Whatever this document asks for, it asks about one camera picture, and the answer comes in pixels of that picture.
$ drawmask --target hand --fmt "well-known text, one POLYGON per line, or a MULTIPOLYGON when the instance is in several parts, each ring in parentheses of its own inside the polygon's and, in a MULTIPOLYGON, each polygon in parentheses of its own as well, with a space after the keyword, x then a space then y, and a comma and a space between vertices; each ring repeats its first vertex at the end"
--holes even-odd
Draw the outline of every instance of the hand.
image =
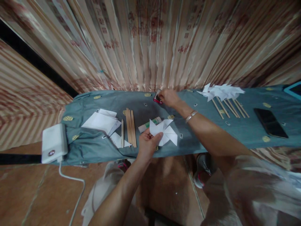
POLYGON ((175 108, 182 101, 177 93, 172 89, 164 89, 158 94, 158 96, 164 104, 172 108, 175 108))
POLYGON ((137 160, 150 162, 154 155, 155 148, 163 137, 163 133, 158 133, 156 136, 150 134, 150 129, 147 128, 139 137, 139 153, 137 160))

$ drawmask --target sneaker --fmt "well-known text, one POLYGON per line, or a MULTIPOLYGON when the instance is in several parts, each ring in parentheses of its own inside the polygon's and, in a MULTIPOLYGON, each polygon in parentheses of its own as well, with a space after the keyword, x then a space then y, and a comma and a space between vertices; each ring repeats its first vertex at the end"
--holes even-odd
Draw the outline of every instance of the sneaker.
POLYGON ((205 185, 200 177, 200 174, 203 171, 207 172, 211 176, 211 171, 206 164, 206 154, 199 154, 197 157, 197 171, 193 175, 193 182, 200 189, 202 189, 205 185))
POLYGON ((128 168, 131 166, 131 163, 127 159, 116 160, 115 164, 118 166, 118 168, 124 167, 125 171, 127 171, 128 168))

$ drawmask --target wooden stick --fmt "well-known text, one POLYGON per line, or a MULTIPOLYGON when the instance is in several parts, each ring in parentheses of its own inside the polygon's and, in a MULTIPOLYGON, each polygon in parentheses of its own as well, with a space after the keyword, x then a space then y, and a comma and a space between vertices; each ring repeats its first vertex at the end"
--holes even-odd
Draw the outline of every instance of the wooden stick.
POLYGON ((231 101, 229 99, 227 99, 227 101, 229 102, 230 106, 232 107, 233 111, 236 113, 237 117, 240 118, 239 114, 237 113, 237 111, 235 110, 235 107, 233 107, 231 101))
POLYGON ((126 109, 126 127, 127 127, 127 129, 128 129, 128 139, 129 139, 129 143, 130 144, 132 144, 132 142, 131 142, 131 138, 132 138, 132 136, 131 136, 131 123, 130 123, 130 121, 129 121, 129 118, 130 118, 130 115, 129 115, 129 109, 127 108, 126 109))
POLYGON ((128 142, 129 142, 129 117, 127 116, 128 109, 125 110, 125 117, 126 117, 126 130, 128 132, 128 142))
POLYGON ((133 142, 133 128, 132 128, 132 119, 131 119, 131 111, 130 109, 128 109, 128 113, 129 113, 129 133, 130 133, 130 137, 131 137, 131 144, 134 146, 134 142, 133 142))
POLYGON ((238 102, 238 100, 236 100, 236 101, 237 101, 238 105, 241 107, 241 109, 243 110, 243 112, 246 114, 246 116, 247 116, 248 118, 250 118, 250 116, 249 116, 248 113, 245 111, 245 109, 243 108, 243 106, 241 105, 241 103, 238 102))
POLYGON ((227 107, 232 111, 232 113, 233 113, 233 115, 236 117, 236 118, 238 118, 237 117, 237 115, 235 114, 235 112, 232 110, 232 108, 229 106, 229 104, 226 102, 226 100, 223 100, 224 102, 225 102, 225 104, 227 105, 227 107))
POLYGON ((219 104, 222 106, 223 110, 225 111, 226 115, 228 116, 228 118, 230 118, 230 115, 228 114, 228 112, 226 111, 225 107, 223 106, 223 103, 220 101, 220 99, 218 97, 216 97, 217 100, 219 101, 219 104))
POLYGON ((241 115, 242 115, 244 118, 246 118, 245 115, 244 115, 244 113, 242 113, 240 107, 239 107, 238 104, 236 103, 236 101, 235 101, 234 99, 232 99, 232 100, 233 100, 234 104, 236 105, 237 109, 240 111, 241 115))
POLYGON ((219 112, 219 108, 217 107, 214 99, 212 99, 214 106, 216 107, 217 111, 219 112))
POLYGON ((133 135, 134 135, 134 147, 137 147, 137 141, 136 141, 136 129, 135 129, 135 122, 134 122, 134 112, 131 110, 131 116, 132 116, 132 127, 133 127, 133 135))
POLYGON ((124 122, 121 120, 121 147, 124 148, 124 122))

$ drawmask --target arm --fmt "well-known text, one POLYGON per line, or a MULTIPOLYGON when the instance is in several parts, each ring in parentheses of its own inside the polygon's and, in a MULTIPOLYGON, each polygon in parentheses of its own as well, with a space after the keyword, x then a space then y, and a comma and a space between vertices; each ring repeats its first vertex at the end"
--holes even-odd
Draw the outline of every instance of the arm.
POLYGON ((163 133, 159 133, 153 137, 149 129, 140 135, 137 159, 97 209, 89 226, 123 225, 136 189, 151 162, 155 147, 160 142, 162 135, 163 133))
MULTIPOLYGON (((194 111, 178 97, 174 90, 165 89, 159 93, 159 97, 184 119, 194 111)), ((254 156, 242 143, 200 113, 195 114, 188 124, 224 175, 232 168, 236 156, 254 156)))

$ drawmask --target bracelet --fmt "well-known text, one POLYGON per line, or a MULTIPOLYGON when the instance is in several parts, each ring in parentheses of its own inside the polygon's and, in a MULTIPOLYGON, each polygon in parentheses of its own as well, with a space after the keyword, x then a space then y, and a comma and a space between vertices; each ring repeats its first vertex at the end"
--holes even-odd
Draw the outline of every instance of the bracelet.
POLYGON ((197 113, 197 111, 193 111, 186 119, 185 119, 185 123, 188 123, 188 121, 192 118, 192 116, 194 116, 197 113))

